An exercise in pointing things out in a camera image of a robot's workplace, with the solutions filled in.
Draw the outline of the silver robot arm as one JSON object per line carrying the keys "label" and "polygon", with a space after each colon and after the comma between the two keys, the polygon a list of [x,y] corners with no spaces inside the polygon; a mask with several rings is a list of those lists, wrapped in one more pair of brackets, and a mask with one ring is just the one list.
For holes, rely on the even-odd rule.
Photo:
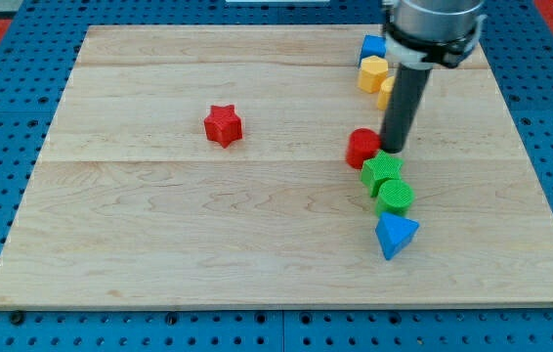
{"label": "silver robot arm", "polygon": [[393,0],[383,3],[387,54],[412,69],[456,68],[480,40],[484,0]]}

